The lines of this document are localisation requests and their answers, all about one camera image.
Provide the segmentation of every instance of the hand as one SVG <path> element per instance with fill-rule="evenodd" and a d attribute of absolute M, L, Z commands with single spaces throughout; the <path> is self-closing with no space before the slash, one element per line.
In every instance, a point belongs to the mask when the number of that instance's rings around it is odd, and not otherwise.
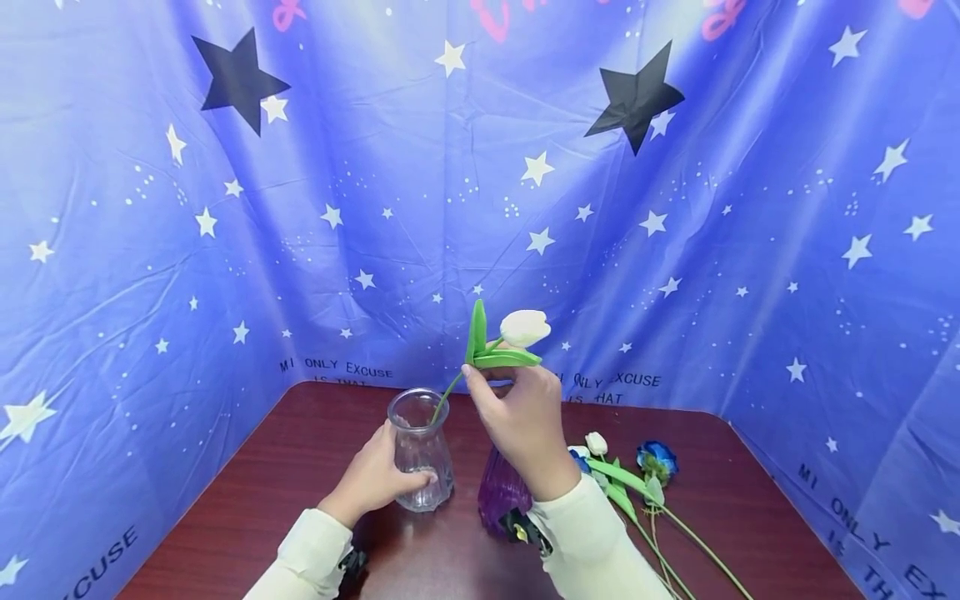
<path fill-rule="evenodd" d="M 580 469 L 566 450 L 557 375 L 543 367 L 480 372 L 464 365 L 463 372 L 480 420 L 534 499 L 555 500 L 573 490 Z M 488 379 L 513 384 L 494 390 Z"/>
<path fill-rule="evenodd" d="M 317 508 L 352 529 L 366 513 L 437 480 L 437 473 L 429 470 L 401 472 L 394 464 L 395 451 L 396 429 L 387 420 L 356 453 L 340 483 Z"/>

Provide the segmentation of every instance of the purple vase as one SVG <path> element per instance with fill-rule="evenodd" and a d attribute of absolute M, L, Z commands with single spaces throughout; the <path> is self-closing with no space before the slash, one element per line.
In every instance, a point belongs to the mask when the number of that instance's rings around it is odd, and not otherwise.
<path fill-rule="evenodd" d="M 514 508 L 526 513 L 533 502 L 527 485 L 513 465 L 495 447 L 491 449 L 477 494 L 477 509 L 484 529 L 492 536 L 506 538 L 500 527 L 500 518 Z"/>

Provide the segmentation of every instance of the right hand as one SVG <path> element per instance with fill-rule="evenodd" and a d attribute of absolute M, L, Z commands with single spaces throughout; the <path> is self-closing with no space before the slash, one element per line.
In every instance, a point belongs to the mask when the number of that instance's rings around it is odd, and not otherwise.
<path fill-rule="evenodd" d="M 464 365 L 463 371 L 480 420 L 534 499 L 555 500 L 573 490 L 580 469 L 566 449 L 557 375 L 539 366 L 480 372 Z M 513 384 L 494 390 L 488 379 Z"/>

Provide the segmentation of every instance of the clear glass vase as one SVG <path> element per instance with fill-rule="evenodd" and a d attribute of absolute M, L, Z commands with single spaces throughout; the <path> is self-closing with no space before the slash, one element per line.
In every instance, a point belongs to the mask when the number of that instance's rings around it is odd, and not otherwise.
<path fill-rule="evenodd" d="M 520 474 L 513 465 L 494 447 L 487 459 L 487 468 L 480 480 L 477 494 L 477 510 L 480 522 L 492 536 L 506 538 L 507 534 L 500 526 L 500 518 L 514 508 L 526 513 L 533 506 L 534 499 L 523 483 Z"/>
<path fill-rule="evenodd" d="M 394 396 L 387 417 L 396 428 L 396 467 L 403 472 L 433 470 L 437 481 L 422 490 L 406 493 L 396 503 L 414 513 L 430 513 L 446 502 L 453 492 L 453 461 L 444 438 L 444 421 L 450 412 L 445 402 L 437 421 L 430 424 L 440 395 L 415 388 Z"/>

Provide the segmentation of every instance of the small white tulip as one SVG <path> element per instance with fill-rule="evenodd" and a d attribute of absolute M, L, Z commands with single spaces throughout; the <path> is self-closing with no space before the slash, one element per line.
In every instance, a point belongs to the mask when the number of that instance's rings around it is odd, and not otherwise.
<path fill-rule="evenodd" d="M 529 348 L 548 335 L 550 325 L 541 310 L 515 310 L 500 322 L 500 337 L 514 348 Z"/>
<path fill-rule="evenodd" d="M 587 434 L 587 448 L 593 456 L 605 456 L 607 454 L 607 441 L 596 431 Z"/>

